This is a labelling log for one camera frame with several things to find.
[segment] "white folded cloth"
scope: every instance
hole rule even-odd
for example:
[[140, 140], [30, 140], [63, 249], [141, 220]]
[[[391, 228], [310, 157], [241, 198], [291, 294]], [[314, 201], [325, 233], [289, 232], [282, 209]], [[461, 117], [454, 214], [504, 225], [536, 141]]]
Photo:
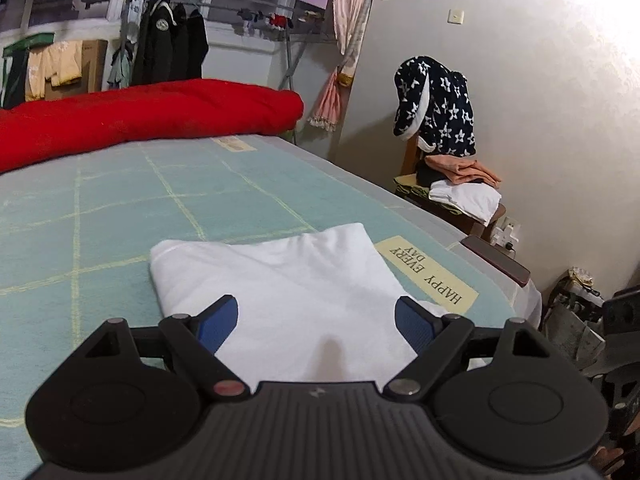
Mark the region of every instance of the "white folded cloth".
[[452, 205], [486, 227], [493, 218], [501, 199], [500, 193], [488, 184], [452, 184], [439, 180], [431, 184], [429, 200]]
[[236, 297], [238, 326], [216, 357], [252, 390], [259, 381], [382, 388], [415, 358], [394, 318], [407, 293], [362, 224], [255, 245], [166, 240], [151, 249], [150, 265], [165, 316]]

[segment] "red blanket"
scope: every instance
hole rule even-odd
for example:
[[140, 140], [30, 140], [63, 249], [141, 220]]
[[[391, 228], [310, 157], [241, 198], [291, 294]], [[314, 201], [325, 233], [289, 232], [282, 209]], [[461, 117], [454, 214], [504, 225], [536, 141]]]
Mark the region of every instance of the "red blanket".
[[302, 117], [287, 90], [192, 79], [0, 110], [0, 173], [129, 140], [276, 135]]

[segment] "curtain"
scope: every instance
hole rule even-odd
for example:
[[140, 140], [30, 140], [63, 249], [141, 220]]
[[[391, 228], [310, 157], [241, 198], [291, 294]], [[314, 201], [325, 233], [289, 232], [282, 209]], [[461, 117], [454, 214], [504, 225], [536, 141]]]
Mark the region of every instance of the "curtain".
[[342, 62], [329, 76], [309, 122], [328, 132], [342, 117], [342, 88], [350, 88], [372, 0], [334, 0], [334, 29]]

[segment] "mattress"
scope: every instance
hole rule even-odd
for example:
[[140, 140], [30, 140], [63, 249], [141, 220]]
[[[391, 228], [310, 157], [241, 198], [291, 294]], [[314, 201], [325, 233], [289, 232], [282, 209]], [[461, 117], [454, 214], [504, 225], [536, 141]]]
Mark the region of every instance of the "mattress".
[[[464, 311], [476, 324], [540, 314], [533, 285], [520, 288], [466, 250], [461, 232], [278, 138], [129, 143], [0, 175], [2, 479], [39, 463], [24, 407], [72, 349], [109, 317], [159, 321], [153, 245], [253, 243], [351, 222], [381, 252], [402, 240], [461, 280], [476, 294]], [[412, 296], [434, 300], [437, 286], [385, 261]]]

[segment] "black garment with white stars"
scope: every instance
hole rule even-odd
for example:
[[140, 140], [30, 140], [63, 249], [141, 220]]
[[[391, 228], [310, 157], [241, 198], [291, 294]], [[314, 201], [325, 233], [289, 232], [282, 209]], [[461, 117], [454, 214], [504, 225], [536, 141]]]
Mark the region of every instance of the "black garment with white stars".
[[418, 133], [419, 146], [432, 155], [475, 155], [474, 113], [460, 72], [417, 56], [402, 63], [394, 80], [400, 101], [395, 136], [407, 140]]

